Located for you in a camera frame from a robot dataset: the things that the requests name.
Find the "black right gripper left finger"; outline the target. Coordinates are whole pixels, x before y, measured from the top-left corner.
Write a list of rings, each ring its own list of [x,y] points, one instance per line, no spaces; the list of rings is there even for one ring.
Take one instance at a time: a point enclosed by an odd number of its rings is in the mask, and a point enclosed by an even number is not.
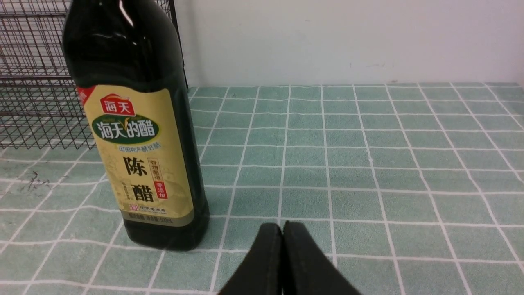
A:
[[[282,232],[275,223],[260,226],[254,243],[220,295],[280,295]]]

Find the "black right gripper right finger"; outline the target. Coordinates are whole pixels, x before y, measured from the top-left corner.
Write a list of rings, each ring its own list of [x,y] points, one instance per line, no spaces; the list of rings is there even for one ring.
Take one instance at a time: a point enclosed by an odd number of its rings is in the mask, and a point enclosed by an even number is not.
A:
[[[287,221],[282,234],[284,295],[361,294],[325,256],[303,223]]]

